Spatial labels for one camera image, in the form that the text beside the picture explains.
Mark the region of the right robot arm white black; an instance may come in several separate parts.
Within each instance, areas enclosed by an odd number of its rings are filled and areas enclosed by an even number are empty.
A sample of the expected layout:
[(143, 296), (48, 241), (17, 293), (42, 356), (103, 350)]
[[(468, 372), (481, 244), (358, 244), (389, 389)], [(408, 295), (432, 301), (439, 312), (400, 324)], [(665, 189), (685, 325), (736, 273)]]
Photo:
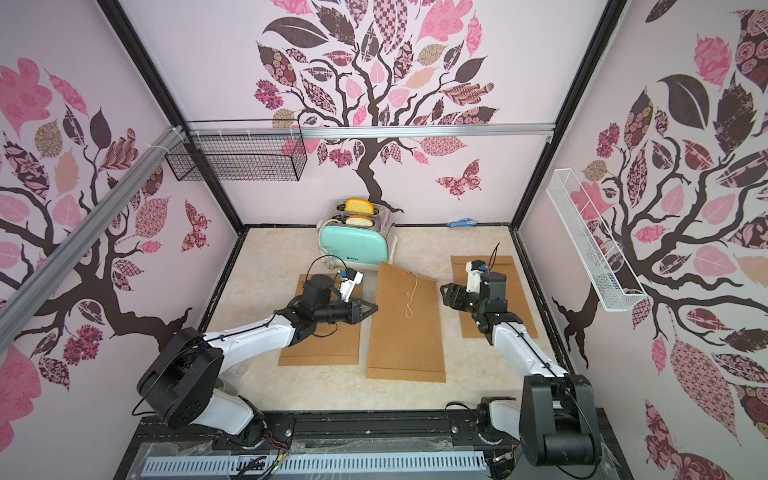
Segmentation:
[(531, 339), (519, 316), (508, 310), (506, 280), (477, 260), (467, 264), (465, 285), (440, 287), (443, 304), (468, 313), (523, 380), (520, 400), (484, 400), (483, 428), (519, 441), (533, 466), (597, 468), (602, 447), (592, 386)]

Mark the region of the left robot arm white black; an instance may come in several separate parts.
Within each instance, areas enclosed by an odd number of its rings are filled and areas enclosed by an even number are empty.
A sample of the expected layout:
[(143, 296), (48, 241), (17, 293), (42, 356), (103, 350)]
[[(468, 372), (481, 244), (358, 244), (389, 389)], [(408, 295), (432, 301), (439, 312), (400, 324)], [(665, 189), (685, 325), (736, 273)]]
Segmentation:
[(328, 275), (305, 279), (299, 295), (266, 319), (221, 332), (184, 328), (168, 343), (137, 383), (140, 402), (172, 429), (212, 428), (234, 445), (254, 449), (267, 437), (264, 414), (250, 401), (217, 386), (220, 374), (270, 351), (295, 346), (320, 324), (357, 325), (378, 311), (352, 296), (363, 274), (349, 269), (340, 285)]

